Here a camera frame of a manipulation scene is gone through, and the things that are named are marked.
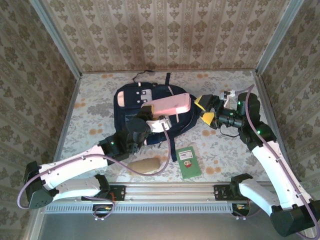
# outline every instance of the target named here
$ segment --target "white sticker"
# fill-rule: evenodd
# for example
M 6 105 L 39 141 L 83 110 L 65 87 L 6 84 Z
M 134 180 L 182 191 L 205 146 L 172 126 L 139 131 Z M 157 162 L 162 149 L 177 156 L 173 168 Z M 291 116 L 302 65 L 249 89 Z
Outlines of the white sticker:
M 182 160 L 186 160 L 186 159 L 192 159 L 193 157 L 194 156 L 193 156 L 191 150 L 179 152 L 179 158 L 180 158 L 181 161 Z

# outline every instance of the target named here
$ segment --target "tan bread roll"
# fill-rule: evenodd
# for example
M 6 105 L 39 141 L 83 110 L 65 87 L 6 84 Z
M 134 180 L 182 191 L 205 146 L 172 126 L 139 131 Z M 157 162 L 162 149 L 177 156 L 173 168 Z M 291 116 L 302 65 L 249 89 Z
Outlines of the tan bread roll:
M 128 164 L 128 167 L 137 171 L 138 173 L 148 173 L 159 169 L 161 162 L 159 158 L 145 158 L 139 161 L 131 162 Z M 130 175 L 136 175 L 132 171 L 128 171 Z

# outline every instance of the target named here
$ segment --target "green notebook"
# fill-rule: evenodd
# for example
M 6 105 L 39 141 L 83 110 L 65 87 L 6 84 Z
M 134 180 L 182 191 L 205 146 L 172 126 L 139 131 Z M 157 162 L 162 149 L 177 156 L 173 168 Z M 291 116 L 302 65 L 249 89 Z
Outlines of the green notebook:
M 193 178 L 202 174 L 192 146 L 177 149 L 176 157 L 179 162 L 183 179 Z

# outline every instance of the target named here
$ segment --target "pink object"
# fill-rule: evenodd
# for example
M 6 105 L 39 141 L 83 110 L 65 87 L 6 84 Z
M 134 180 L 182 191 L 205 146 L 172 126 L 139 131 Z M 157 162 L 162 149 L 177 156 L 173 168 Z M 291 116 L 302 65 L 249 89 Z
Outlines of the pink object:
M 168 96 L 165 98 L 148 101 L 142 104 L 144 106 L 153 106 L 153 117 L 158 118 L 161 115 L 171 116 L 183 114 L 190 110 L 191 98 L 189 93 Z

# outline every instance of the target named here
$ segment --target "floral tablecloth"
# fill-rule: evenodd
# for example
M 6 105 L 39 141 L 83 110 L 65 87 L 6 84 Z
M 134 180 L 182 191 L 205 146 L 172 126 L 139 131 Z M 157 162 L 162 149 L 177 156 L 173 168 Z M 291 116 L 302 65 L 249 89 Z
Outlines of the floral tablecloth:
M 137 73 L 92 73 L 81 78 L 80 90 L 72 112 L 61 159 L 70 157 L 96 145 L 98 141 L 114 134 L 113 97 L 117 89 L 127 83 Z M 254 83 L 254 73 L 244 71 L 185 71 L 172 72 L 170 84 L 184 88 L 194 96 L 205 94 L 219 95 L 223 90 L 242 90 Z M 164 84 L 165 72 L 140 74 L 136 81 Z M 236 98 L 230 102 L 231 108 L 236 108 Z M 263 109 L 260 109 L 261 120 L 266 123 Z M 222 132 L 237 135 L 235 128 L 222 127 Z M 160 176 L 142 177 L 130 175 L 126 169 L 112 164 L 106 168 L 96 169 L 82 177 L 105 174 L 109 182 L 218 182 L 230 181 L 232 176 L 249 173 L 257 181 L 268 181 L 268 176 L 262 165 L 249 152 L 239 137 L 223 136 L 218 130 L 213 130 L 201 119 L 188 132 L 175 138 L 176 149 L 192 146 L 201 168 L 202 174 L 189 179 L 182 178 L 178 162 L 172 162 Z M 158 148 L 144 146 L 141 151 L 124 160 L 130 163 L 141 159 L 156 157 L 166 160 L 168 146 L 163 142 Z

